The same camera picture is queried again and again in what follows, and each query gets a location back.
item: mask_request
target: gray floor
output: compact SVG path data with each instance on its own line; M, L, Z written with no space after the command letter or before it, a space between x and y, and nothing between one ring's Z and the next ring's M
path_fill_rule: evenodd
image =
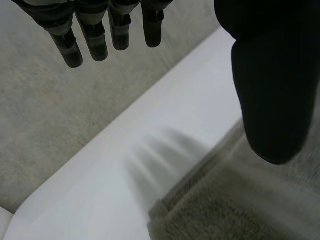
M94 62L78 23L84 62L68 68L50 36L10 1L0 8L0 206L24 200L219 26L213 0L175 0L163 41L147 48L142 11L131 15L130 47ZM108 18L104 18L109 33Z

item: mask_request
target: gray towel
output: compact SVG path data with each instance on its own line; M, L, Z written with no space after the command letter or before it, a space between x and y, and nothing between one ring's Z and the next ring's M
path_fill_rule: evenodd
M239 122L151 209L151 239L320 239L319 146L319 97L304 150L284 166L256 156Z

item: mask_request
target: gray carpet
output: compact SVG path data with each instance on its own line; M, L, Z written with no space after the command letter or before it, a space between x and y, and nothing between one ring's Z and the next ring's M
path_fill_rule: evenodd
M147 48L142 11L134 10L130 47L68 68L52 39L11 1L0 8L0 206L24 200L219 26L213 0L175 0L165 11L163 41Z
M151 239L320 239L320 88L317 95L308 140L292 162L259 158L238 123L151 209Z

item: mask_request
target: robotic hand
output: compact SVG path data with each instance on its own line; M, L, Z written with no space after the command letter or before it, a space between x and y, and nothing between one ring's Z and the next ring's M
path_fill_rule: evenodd
M141 2L146 44L161 42L164 9L172 0L12 0L47 30L66 64L82 56L72 31L73 13L91 56L108 56L102 19L108 10L113 45L129 46L130 13ZM221 26L236 42L232 70L247 139L272 164L302 149L311 125L320 78L318 0L215 0Z
M146 44L161 43L164 9L173 0L12 0L52 37L70 68L82 65L83 58L72 31L73 14L81 26L90 54L95 61L108 57L102 19L108 11L112 42L122 51L129 46L130 13L140 3Z

